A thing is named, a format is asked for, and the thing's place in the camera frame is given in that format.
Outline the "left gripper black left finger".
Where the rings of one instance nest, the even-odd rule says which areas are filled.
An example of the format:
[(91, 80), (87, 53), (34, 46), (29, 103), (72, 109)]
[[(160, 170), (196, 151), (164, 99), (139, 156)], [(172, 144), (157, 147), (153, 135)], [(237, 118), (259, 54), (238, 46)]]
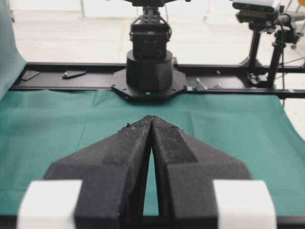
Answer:
[(144, 195), (142, 166), (149, 157), (151, 116), (53, 162), (32, 181), (18, 211), (20, 229), (118, 229)]

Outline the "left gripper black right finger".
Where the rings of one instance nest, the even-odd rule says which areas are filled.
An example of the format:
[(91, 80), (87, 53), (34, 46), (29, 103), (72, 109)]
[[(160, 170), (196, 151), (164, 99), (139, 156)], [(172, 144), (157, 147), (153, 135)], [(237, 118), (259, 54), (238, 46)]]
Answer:
[(265, 182), (246, 164), (152, 118), (153, 153), (162, 213), (176, 229), (275, 229)]

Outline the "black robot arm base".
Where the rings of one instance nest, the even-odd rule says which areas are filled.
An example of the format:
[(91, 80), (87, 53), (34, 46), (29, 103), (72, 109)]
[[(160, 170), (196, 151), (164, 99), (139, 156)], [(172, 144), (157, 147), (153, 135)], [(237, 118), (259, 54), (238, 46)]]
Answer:
[(167, 50), (172, 29), (159, 12), (165, 0), (133, 0), (143, 14), (130, 26), (126, 67), (113, 74), (112, 89), (133, 100), (163, 100), (186, 90), (186, 76)]

